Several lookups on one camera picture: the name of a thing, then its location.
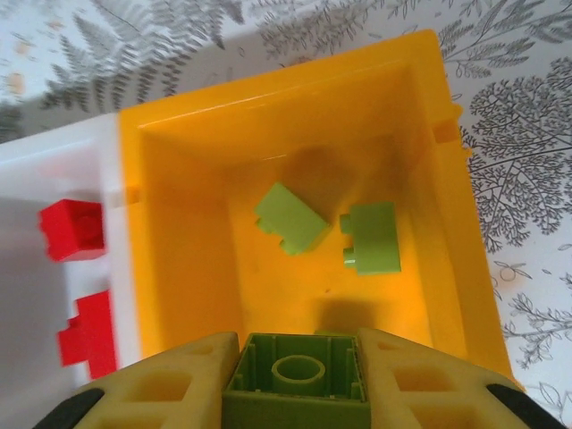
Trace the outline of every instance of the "green lego brick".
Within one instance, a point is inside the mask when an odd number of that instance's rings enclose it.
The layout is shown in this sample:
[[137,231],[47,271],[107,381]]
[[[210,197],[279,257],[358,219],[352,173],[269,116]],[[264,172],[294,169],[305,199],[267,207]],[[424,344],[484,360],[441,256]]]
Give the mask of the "green lego brick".
[[343,249],[346,266],[358,274],[401,271],[400,246],[393,203],[355,205],[340,217],[341,231],[351,234],[353,248]]
[[255,209],[257,226],[282,237],[288,255],[313,248],[328,231],[328,223],[281,183],[275,183]]
[[223,429],[366,429],[370,405],[354,337],[248,337],[223,392]]

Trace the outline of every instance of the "red building block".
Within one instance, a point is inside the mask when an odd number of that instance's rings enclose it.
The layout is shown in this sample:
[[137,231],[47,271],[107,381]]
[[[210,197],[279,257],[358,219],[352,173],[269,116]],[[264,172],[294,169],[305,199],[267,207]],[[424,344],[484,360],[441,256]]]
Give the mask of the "red building block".
[[101,204],[62,199],[39,212],[39,218],[53,261],[95,259],[105,253]]
[[88,361],[92,379],[117,370],[109,290],[76,300],[78,315],[57,333],[63,366]]

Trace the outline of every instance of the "tablecloth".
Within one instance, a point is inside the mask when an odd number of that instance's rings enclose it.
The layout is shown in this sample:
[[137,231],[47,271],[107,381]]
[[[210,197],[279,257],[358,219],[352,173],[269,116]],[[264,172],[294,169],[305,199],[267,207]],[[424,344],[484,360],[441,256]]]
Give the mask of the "tablecloth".
[[425,28],[514,374],[572,427],[572,0],[1,0],[0,142]]

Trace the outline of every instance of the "yellow box wall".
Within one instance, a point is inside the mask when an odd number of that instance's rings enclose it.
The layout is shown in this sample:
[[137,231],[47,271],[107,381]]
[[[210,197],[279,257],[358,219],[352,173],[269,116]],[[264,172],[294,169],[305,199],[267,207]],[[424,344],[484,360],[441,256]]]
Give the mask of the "yellow box wall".
[[[123,111],[144,355],[368,326],[510,375],[457,116],[431,32]],[[311,253],[255,226],[276,181],[333,224]],[[395,202],[402,272],[358,276],[337,219],[376,200]]]

